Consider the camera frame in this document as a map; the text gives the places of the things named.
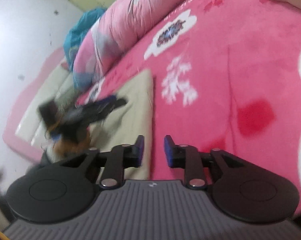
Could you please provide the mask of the person left hand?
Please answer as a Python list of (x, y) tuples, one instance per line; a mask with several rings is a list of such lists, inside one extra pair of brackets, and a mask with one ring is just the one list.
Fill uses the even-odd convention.
[(68, 157), (79, 155), (90, 147), (91, 139), (88, 129), (84, 135), (84, 139), (80, 142), (72, 142), (62, 136), (50, 142), (42, 154), (41, 162), (44, 164), (56, 163)]

